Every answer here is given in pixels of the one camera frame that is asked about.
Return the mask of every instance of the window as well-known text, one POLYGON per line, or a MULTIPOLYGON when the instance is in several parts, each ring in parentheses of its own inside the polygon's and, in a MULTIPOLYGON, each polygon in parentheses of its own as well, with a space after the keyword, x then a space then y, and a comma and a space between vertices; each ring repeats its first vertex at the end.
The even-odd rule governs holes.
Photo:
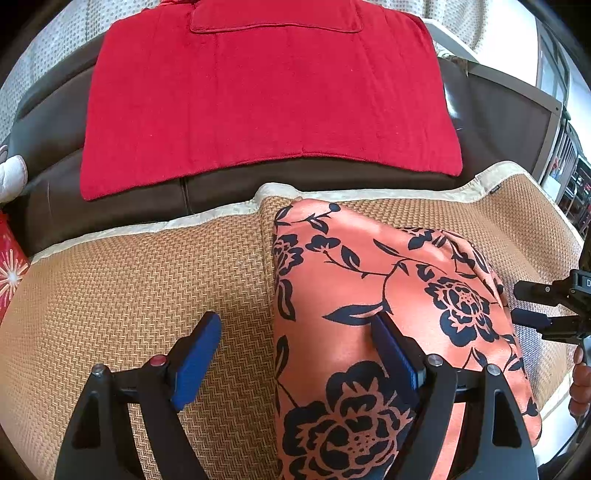
POLYGON ((538 25, 538 76, 537 87, 559 102, 566 104, 569 97, 569 65, 560 45, 545 26, 538 25))

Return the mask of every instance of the white plush toy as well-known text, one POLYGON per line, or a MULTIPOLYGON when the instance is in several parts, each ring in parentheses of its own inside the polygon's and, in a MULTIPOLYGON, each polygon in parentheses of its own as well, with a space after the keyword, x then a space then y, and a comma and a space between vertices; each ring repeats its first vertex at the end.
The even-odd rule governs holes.
POLYGON ((8 158, 8 146, 0 147, 0 203, 18 197, 27 184, 27 166, 20 155, 8 158))

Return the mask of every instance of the orange floral pillow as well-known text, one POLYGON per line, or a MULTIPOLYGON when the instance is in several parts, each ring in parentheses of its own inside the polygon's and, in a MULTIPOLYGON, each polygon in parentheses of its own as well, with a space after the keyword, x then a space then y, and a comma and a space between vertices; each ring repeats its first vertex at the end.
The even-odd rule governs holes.
MULTIPOLYGON (((273 256, 280 478, 382 479, 394 460, 414 412, 372 343, 368 317, 380 311, 454 367, 501 367, 537 441, 503 285, 469 241, 302 200, 277 213, 273 256)), ((434 478, 447 477, 462 415, 458 404, 434 478)))

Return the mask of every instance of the metal screw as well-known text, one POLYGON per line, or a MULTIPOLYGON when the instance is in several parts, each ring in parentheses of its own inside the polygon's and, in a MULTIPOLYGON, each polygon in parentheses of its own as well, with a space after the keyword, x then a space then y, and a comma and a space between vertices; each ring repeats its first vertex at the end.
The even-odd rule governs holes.
POLYGON ((152 367, 161 367, 166 363, 166 355, 154 355, 150 359, 150 365, 152 367))
POLYGON ((498 375, 501 374, 501 369, 496 366, 495 364, 489 364, 486 366, 486 370, 491 374, 494 375, 495 377, 497 377, 498 375))
POLYGON ((100 377, 105 372, 105 368, 104 364, 96 364, 92 367, 91 372, 95 377, 100 377))
POLYGON ((429 365, 432 365, 434 367, 440 367, 443 365, 443 358, 441 357, 441 355, 432 353, 427 357, 427 362, 429 362, 429 365))

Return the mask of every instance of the red towel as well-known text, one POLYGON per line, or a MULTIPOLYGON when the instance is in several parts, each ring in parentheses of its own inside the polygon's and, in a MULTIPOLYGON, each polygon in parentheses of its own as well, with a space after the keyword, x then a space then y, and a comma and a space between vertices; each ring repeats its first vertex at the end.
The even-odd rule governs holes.
POLYGON ((461 172, 419 18, 361 0, 202 0, 107 32, 88 105, 86 200, 302 156, 461 172))

